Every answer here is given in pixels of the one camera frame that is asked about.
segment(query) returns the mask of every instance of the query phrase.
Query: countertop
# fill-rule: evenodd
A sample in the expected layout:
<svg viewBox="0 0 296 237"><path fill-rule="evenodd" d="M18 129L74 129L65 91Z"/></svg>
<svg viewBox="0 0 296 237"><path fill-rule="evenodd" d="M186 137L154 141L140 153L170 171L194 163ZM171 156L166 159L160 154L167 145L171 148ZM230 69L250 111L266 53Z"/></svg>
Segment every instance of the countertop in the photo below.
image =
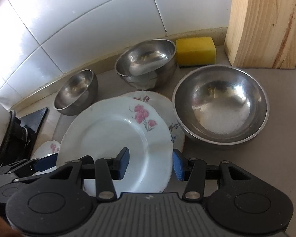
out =
<svg viewBox="0 0 296 237"><path fill-rule="evenodd" d="M217 47L217 63L229 65L223 47ZM193 69L195 68L177 69L166 85L154 91L172 98L176 84ZM296 69L244 69L244 71L264 87L269 97L270 115L264 129L252 141L230 150L206 148L186 137L183 154L186 158L200 158L212 165L218 165L221 160L232 161L284 192L294 205L293 218L286 233L296 236ZM113 70L97 77L100 100L136 91L121 80ZM17 116L21 117L43 107L50 109L33 151L45 141L61 142L75 118L75 116L60 115L53 109L55 95L52 94L17 113ZM178 192L182 195L185 185L185 182L178 181L172 174L165 192ZM205 195L210 195L216 189L215 180L206 181Z"/></svg>

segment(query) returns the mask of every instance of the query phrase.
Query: kitchen counter backsplash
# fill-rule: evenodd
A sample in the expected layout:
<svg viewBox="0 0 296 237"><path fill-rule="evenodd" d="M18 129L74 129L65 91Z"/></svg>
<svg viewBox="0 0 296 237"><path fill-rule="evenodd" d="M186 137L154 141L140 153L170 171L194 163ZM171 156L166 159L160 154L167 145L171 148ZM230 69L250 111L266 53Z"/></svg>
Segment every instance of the kitchen counter backsplash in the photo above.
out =
<svg viewBox="0 0 296 237"><path fill-rule="evenodd" d="M227 27L231 0L0 0L5 108L64 73L138 42Z"/></svg>

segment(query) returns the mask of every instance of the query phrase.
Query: stainless steel bowl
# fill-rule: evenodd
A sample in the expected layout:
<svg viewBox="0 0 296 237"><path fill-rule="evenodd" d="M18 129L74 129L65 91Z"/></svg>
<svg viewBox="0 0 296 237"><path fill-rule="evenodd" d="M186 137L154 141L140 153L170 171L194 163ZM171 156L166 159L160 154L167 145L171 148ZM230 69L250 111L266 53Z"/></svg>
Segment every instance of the stainless steel bowl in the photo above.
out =
<svg viewBox="0 0 296 237"><path fill-rule="evenodd" d="M141 42L124 52L115 71L129 85L150 90L163 85L177 68L176 47L166 39Z"/></svg>
<svg viewBox="0 0 296 237"><path fill-rule="evenodd" d="M269 101L259 83L242 70L224 65L187 74L177 84L172 101L185 134L216 145L252 139L269 115Z"/></svg>
<svg viewBox="0 0 296 237"><path fill-rule="evenodd" d="M61 114L77 115L97 99L98 82L90 69L85 69L72 76L56 95L54 107Z"/></svg>

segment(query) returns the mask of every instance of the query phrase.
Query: yellow sponge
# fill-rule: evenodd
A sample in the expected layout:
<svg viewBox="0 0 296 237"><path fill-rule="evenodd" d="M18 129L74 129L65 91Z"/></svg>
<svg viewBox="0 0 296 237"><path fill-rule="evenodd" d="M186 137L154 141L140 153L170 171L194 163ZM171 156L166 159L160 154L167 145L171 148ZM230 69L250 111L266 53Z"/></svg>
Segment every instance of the yellow sponge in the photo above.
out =
<svg viewBox="0 0 296 237"><path fill-rule="evenodd" d="M180 66L216 63L216 48L211 37L182 38L176 41L177 61Z"/></svg>

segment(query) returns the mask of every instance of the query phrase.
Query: floral plate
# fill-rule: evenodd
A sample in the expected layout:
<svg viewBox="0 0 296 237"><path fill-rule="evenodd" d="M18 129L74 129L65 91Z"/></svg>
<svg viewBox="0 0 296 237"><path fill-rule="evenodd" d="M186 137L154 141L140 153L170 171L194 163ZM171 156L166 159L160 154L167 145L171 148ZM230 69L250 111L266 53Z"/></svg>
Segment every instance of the floral plate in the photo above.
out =
<svg viewBox="0 0 296 237"><path fill-rule="evenodd" d="M130 160L124 178L113 180L117 195L162 192L172 173L169 129L153 107L130 97L102 100L79 114L62 139L57 165L85 155L114 158L123 147L129 148ZM94 180L84 187L95 195Z"/></svg>
<svg viewBox="0 0 296 237"><path fill-rule="evenodd" d="M172 136L173 148L182 152L185 135L182 129L179 127L170 99L157 92L148 91L129 92L123 96L132 97L152 106L166 122Z"/></svg>

